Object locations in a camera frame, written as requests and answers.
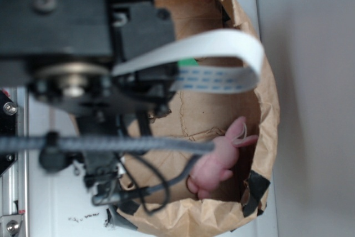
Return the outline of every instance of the gray braided cable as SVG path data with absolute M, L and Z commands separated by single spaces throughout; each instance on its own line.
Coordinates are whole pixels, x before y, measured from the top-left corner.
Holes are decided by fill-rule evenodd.
M 44 145 L 45 137 L 0 137 L 0 153 L 42 149 Z M 58 146 L 65 152 L 114 151 L 132 153 L 149 150 L 178 150 L 198 155 L 209 153 L 214 149 L 213 142 L 196 143 L 164 137 L 60 137 L 58 138 Z

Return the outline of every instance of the paper bag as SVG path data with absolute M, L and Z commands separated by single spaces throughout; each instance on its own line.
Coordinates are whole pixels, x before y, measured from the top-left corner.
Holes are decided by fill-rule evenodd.
M 175 25 L 177 39 L 218 28 L 234 28 L 255 37 L 252 24 L 237 0 L 155 0 L 167 8 Z M 237 60 L 199 58 L 200 65 L 236 66 Z M 265 57 L 261 81 L 253 91 L 234 94 L 177 92 L 170 102 L 171 113 L 151 124 L 155 136 L 211 140 L 223 135 L 239 116 L 247 118 L 249 134 L 258 134 L 256 145 L 240 149 L 234 176 L 213 192 L 212 199 L 197 200 L 186 187 L 186 180 L 171 188 L 171 202 L 165 209 L 148 216 L 139 204 L 117 212 L 138 231 L 156 236 L 215 236 L 234 230 L 261 214 L 266 207 L 267 188 L 276 156 L 279 104 L 276 86 Z M 136 122 L 129 127 L 138 135 Z M 159 168 L 166 179 L 177 176 L 191 155 L 179 152 L 149 152 L 144 156 Z M 159 184 L 153 173 L 132 158 L 127 168 L 140 186 Z M 128 177 L 121 179 L 125 189 L 132 187 Z M 150 209 L 159 206 L 163 192 L 146 199 Z

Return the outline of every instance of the white wall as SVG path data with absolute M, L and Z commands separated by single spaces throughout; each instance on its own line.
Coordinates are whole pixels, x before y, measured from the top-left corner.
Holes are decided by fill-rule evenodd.
M 258 0 L 281 103 L 280 237 L 355 235 L 355 0 Z

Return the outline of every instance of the rabbit ear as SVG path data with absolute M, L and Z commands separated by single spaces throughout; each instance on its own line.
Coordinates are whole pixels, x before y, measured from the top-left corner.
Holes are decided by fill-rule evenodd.
M 232 141 L 232 145 L 235 147 L 235 148 L 238 148 L 238 147 L 247 147 L 248 145 L 251 145 L 251 144 L 255 144 L 257 142 L 257 139 L 259 138 L 258 135 L 251 135 L 251 136 L 248 136 L 244 139 L 234 139 Z
M 244 135 L 246 118 L 241 116 L 237 118 L 228 128 L 225 137 L 229 140 L 239 138 Z

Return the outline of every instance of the metal frame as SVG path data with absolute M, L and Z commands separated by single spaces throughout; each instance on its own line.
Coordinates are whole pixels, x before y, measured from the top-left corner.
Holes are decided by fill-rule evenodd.
M 28 94 L 24 88 L 9 88 L 11 99 L 17 104 L 18 136 L 28 135 Z M 20 152 L 14 164 L 0 177 L 0 236 L 28 237 L 28 152 Z M 16 235 L 10 233 L 8 223 L 13 222 L 18 229 Z

